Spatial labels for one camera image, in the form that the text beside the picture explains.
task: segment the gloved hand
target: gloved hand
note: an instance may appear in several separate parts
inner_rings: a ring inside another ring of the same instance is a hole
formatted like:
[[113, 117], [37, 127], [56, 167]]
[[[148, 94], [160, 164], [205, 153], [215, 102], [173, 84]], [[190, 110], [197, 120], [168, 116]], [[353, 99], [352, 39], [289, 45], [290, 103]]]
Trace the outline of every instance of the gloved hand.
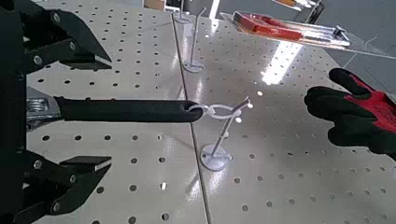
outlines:
[[304, 98], [310, 114], [334, 122], [329, 140], [339, 147], [368, 147], [396, 160], [396, 105], [345, 69], [334, 68], [329, 75], [352, 94], [313, 87]]

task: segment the tool handle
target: tool handle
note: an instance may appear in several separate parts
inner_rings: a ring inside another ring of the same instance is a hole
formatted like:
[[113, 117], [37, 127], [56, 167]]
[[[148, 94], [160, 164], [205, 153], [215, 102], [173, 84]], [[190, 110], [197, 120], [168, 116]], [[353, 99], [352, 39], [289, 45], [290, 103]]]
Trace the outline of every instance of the tool handle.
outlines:
[[194, 122], [203, 114], [191, 101], [163, 100], [70, 100], [54, 97], [64, 120], [109, 122]]

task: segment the round base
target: round base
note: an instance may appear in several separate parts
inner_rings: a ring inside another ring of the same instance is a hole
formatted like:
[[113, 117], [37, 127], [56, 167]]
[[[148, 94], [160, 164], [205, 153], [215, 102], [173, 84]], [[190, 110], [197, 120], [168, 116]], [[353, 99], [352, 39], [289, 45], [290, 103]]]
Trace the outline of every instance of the round base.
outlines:
[[210, 155], [212, 154], [213, 148], [215, 148], [215, 145], [207, 145], [202, 149], [200, 156], [201, 163], [208, 170], [221, 171], [229, 161], [228, 158], [224, 157], [224, 155], [227, 155], [227, 153], [225, 152], [224, 148], [218, 147], [215, 158], [212, 158]]
[[179, 12], [175, 13], [175, 17], [174, 18], [175, 18], [175, 21], [177, 21], [178, 23], [183, 23], [183, 24], [191, 23], [191, 20], [189, 18], [185, 18], [183, 16], [183, 14], [181, 14], [181, 18], [180, 18], [180, 13]]
[[205, 66], [197, 61], [192, 61], [192, 64], [190, 63], [190, 61], [185, 61], [183, 63], [183, 67], [184, 69], [192, 73], [199, 73], [205, 69]]

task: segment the bolt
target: bolt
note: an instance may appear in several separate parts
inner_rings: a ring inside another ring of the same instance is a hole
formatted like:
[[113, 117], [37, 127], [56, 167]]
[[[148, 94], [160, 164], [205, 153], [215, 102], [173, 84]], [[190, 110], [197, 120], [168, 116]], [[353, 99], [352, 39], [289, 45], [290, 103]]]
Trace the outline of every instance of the bolt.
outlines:
[[33, 167], [37, 170], [41, 169], [41, 166], [43, 165], [42, 161], [35, 161], [35, 164], [33, 164]]
[[61, 17], [58, 15], [58, 13], [54, 13], [54, 14], [53, 14], [53, 19], [54, 19], [56, 22], [61, 22]]
[[74, 183], [76, 183], [76, 180], [77, 180], [77, 178], [75, 175], [70, 176], [70, 179], [69, 179], [70, 183], [74, 184]]
[[58, 212], [59, 209], [61, 209], [61, 204], [60, 204], [60, 203], [55, 203], [55, 204], [52, 206], [53, 212]]
[[76, 45], [73, 42], [70, 42], [70, 49], [75, 50], [76, 49]]
[[40, 65], [40, 64], [43, 63], [43, 60], [42, 60], [39, 56], [36, 55], [36, 56], [33, 58], [33, 62], [35, 62], [35, 64], [37, 64], [37, 65]]

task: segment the table surface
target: table surface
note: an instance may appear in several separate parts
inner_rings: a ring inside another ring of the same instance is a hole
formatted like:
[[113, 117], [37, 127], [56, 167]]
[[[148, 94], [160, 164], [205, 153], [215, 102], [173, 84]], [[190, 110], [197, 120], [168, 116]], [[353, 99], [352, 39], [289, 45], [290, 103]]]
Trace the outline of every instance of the table surface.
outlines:
[[37, 223], [395, 223], [394, 162], [367, 148], [333, 146], [332, 125], [306, 112], [308, 88], [340, 88], [327, 78], [338, 64], [323, 49], [242, 35], [226, 21], [201, 18], [194, 58], [205, 70], [192, 74], [181, 69], [192, 26], [168, 13], [106, 0], [42, 5], [79, 15], [113, 60], [107, 71], [56, 63], [30, 75], [29, 85], [46, 94], [204, 105], [249, 96], [254, 106], [231, 126], [222, 146], [233, 160], [221, 172], [199, 162], [224, 124], [208, 116], [193, 124], [60, 121], [29, 133], [28, 148], [53, 161], [113, 158], [77, 211]]

